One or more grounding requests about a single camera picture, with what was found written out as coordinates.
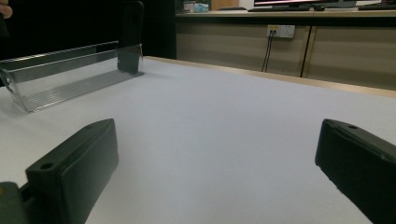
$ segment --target table surface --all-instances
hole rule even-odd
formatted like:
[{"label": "table surface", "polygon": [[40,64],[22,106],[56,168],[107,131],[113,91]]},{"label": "table surface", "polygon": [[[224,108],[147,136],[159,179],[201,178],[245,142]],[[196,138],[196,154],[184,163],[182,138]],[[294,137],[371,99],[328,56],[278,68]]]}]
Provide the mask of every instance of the table surface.
[{"label": "table surface", "polygon": [[182,13],[177,14],[177,17],[292,17],[292,18],[371,18],[371,17],[396,17],[396,10],[363,10],[358,11],[357,8],[339,9],[327,8],[325,11],[279,11],[279,12],[247,12],[245,10],[236,11],[209,11],[206,13]]},{"label": "table surface", "polygon": [[395,144],[394,91],[155,58],[144,67],[33,114],[1,88],[1,181],[21,186],[34,161],[113,118],[120,165],[87,223],[370,223],[315,165],[318,135],[338,119]]}]

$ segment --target dark background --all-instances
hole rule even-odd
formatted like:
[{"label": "dark background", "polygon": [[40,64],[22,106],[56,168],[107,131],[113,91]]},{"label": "dark background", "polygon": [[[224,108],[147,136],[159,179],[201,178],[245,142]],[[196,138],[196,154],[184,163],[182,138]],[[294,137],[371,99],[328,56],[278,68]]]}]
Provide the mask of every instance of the dark background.
[{"label": "dark background", "polygon": [[[9,0],[14,14],[6,20],[10,37],[0,38],[0,61],[118,40],[121,2]],[[141,2],[143,54],[175,59],[175,0]]]}]

